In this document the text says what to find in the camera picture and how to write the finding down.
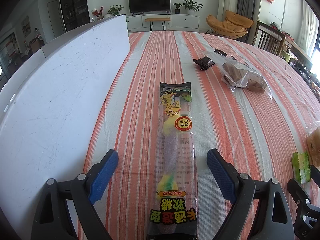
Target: tv stand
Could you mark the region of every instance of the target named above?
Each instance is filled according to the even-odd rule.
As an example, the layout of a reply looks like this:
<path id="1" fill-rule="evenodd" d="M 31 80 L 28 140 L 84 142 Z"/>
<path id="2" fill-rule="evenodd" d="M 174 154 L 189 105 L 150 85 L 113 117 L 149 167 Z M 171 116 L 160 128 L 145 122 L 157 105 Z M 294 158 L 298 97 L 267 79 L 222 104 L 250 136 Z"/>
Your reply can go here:
<path id="1" fill-rule="evenodd" d="M 141 15 L 141 14 L 144 14 L 144 12 L 142 12 L 142 13 L 137 13 L 137 14 L 132 13 L 132 16 L 134 16 L 134 15 Z"/>
<path id="2" fill-rule="evenodd" d="M 148 18 L 170 18 L 162 22 L 154 21 L 152 30 L 162 31 L 164 29 L 170 31 L 193 31 L 199 32 L 199 20 L 197 15 L 174 14 L 174 13 L 151 13 L 127 16 L 127 27 L 132 32 L 150 31 L 150 23 L 145 21 Z"/>

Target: door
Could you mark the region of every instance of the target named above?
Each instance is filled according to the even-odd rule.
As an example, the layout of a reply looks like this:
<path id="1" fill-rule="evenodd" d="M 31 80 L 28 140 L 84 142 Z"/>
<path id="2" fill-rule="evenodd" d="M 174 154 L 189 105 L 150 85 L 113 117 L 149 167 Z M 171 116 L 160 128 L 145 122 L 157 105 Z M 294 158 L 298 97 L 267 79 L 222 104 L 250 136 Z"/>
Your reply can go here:
<path id="1" fill-rule="evenodd" d="M 49 12 L 49 18 L 51 22 L 53 35 L 55 38 L 57 38 L 64 33 L 61 18 L 60 18 L 60 13 L 59 13 L 58 1 L 55 0 L 55 1 L 49 2 L 47 3 L 47 5 L 48 5 L 48 12 Z"/>

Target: television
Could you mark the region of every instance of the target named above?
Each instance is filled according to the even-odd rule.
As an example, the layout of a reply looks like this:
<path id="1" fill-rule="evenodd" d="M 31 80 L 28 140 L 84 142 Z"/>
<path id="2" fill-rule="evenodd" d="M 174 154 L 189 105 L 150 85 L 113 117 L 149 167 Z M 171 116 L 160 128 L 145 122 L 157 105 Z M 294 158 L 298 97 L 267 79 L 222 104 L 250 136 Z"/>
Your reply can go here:
<path id="1" fill-rule="evenodd" d="M 129 0 L 130 13 L 170 11 L 170 0 Z"/>

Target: vase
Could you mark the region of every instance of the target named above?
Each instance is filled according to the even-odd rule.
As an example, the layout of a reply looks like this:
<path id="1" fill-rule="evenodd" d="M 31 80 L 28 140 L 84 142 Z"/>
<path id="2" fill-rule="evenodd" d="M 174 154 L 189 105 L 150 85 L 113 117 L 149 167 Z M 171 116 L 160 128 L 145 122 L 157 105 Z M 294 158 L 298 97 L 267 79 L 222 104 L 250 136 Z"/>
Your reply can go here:
<path id="1" fill-rule="evenodd" d="M 112 17 L 113 15 L 111 13 L 108 13 L 104 16 L 104 18 L 109 18 L 109 17 Z"/>
<path id="2" fill-rule="evenodd" d="M 195 10 L 193 10 L 193 9 L 188 9 L 188 10 L 187 10 L 187 14 L 189 14 L 189 15 L 196 15 L 197 12 L 196 12 Z"/>

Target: dining table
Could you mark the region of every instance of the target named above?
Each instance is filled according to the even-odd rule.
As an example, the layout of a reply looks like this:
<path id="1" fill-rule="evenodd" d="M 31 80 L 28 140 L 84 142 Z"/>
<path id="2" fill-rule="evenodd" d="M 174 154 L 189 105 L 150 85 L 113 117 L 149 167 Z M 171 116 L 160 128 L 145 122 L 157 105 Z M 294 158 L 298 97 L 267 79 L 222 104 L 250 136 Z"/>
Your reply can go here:
<path id="1" fill-rule="evenodd" d="M 294 177 L 291 157 L 308 150 L 305 128 L 320 121 L 320 103 L 296 71 L 257 47 L 204 33 L 136 32 L 129 33 L 129 41 L 130 52 L 106 95 L 83 169 L 87 173 L 108 149 L 118 152 L 115 173 L 94 205 L 110 236 L 141 240 L 147 234 L 162 109 L 160 82 L 191 82 L 198 239 L 213 239 L 231 208 L 206 162 L 213 148 L 239 173 L 262 181 L 277 178 L 294 221 L 297 205 L 286 189 Z M 216 65 L 203 71 L 193 62 L 215 49 L 262 75 L 271 96 L 232 88 Z M 319 205 L 316 184 L 303 187 Z M 250 232 L 257 205 L 254 200 L 241 239 Z M 78 237 L 86 239 L 80 223 Z"/>

